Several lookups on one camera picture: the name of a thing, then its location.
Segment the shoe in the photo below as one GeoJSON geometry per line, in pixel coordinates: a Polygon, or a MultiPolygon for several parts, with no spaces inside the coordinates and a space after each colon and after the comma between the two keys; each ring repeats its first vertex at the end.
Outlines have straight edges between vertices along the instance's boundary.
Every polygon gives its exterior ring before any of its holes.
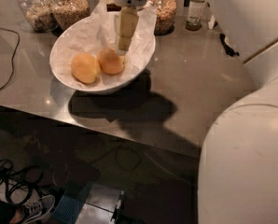
{"type": "Polygon", "coordinates": [[[18,224],[28,224],[44,218],[54,207],[55,198],[52,195],[44,196],[33,203],[23,206],[24,218],[18,224]]]}

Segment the bread roll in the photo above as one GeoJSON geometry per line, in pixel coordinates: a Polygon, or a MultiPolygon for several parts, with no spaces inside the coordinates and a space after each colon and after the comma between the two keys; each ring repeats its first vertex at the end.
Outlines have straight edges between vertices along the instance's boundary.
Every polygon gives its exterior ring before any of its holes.
{"type": "Polygon", "coordinates": [[[115,75],[124,69],[124,56],[118,56],[113,49],[102,49],[97,57],[104,73],[115,75]]]}
{"type": "Polygon", "coordinates": [[[84,84],[91,84],[101,75],[97,60],[88,53],[78,53],[71,62],[73,76],[84,84]]]}

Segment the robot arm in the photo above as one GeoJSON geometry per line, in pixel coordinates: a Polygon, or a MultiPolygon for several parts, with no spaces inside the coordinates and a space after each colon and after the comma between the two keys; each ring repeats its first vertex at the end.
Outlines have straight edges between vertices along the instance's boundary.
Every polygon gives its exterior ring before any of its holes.
{"type": "Polygon", "coordinates": [[[278,224],[278,0],[207,0],[258,91],[202,146],[200,224],[278,224]]]}
{"type": "Polygon", "coordinates": [[[121,53],[129,49],[132,41],[132,36],[135,32],[138,15],[136,7],[142,7],[146,4],[147,0],[114,0],[117,6],[122,9],[119,13],[118,20],[118,47],[117,51],[121,53]]]}

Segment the cable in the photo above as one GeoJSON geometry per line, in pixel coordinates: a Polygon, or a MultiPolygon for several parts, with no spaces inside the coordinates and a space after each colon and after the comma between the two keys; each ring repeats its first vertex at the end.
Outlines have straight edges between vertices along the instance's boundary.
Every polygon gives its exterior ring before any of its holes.
{"type": "Polygon", "coordinates": [[[18,41],[17,41],[16,47],[14,48],[14,52],[13,52],[12,57],[11,57],[11,74],[10,74],[7,82],[2,87],[0,87],[0,90],[2,90],[7,86],[7,84],[13,78],[14,73],[15,73],[14,57],[16,55],[18,45],[20,44],[20,35],[16,31],[13,31],[13,30],[10,30],[10,29],[7,29],[7,28],[0,27],[0,30],[11,32],[11,33],[16,34],[18,36],[18,41]]]}
{"type": "Polygon", "coordinates": [[[23,168],[18,172],[13,170],[13,162],[10,160],[2,159],[0,160],[0,185],[5,184],[5,197],[8,203],[21,206],[26,203],[35,191],[39,197],[47,195],[42,189],[50,188],[50,185],[40,186],[39,182],[42,180],[44,174],[42,169],[37,165],[31,165],[29,167],[23,168]],[[34,170],[39,170],[35,180],[29,180],[28,174],[34,170]],[[15,203],[12,200],[12,194],[16,190],[23,190],[26,196],[19,202],[15,203]]]}
{"type": "Polygon", "coordinates": [[[223,46],[226,54],[228,54],[231,57],[233,57],[233,56],[240,56],[239,52],[234,51],[234,49],[232,49],[230,46],[228,46],[226,44],[225,38],[226,38],[226,36],[224,34],[220,34],[220,41],[222,43],[222,46],[223,46]]]}
{"type": "Polygon", "coordinates": [[[118,146],[118,147],[111,148],[110,150],[106,151],[103,155],[101,155],[99,158],[89,162],[89,165],[93,165],[95,162],[102,160],[104,157],[110,155],[111,153],[114,153],[115,162],[116,162],[117,166],[123,171],[134,171],[141,164],[140,155],[135,150],[133,150],[130,147],[118,146]],[[123,163],[119,162],[119,152],[122,150],[129,151],[130,152],[129,156],[131,154],[134,155],[133,160],[135,161],[135,163],[132,166],[127,167],[127,166],[123,165],[123,163]]]}

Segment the jar of grains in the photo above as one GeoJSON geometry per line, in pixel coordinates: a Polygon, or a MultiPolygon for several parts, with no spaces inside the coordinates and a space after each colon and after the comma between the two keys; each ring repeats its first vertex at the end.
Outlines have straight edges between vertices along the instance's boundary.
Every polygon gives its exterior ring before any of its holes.
{"type": "Polygon", "coordinates": [[[176,0],[148,0],[146,6],[157,7],[155,35],[167,35],[174,28],[176,0]]]}
{"type": "Polygon", "coordinates": [[[90,15],[90,2],[88,0],[56,0],[52,10],[56,21],[65,31],[77,21],[90,15]]]}
{"type": "Polygon", "coordinates": [[[26,20],[37,32],[49,32],[58,27],[52,13],[55,0],[19,0],[26,20]]]}

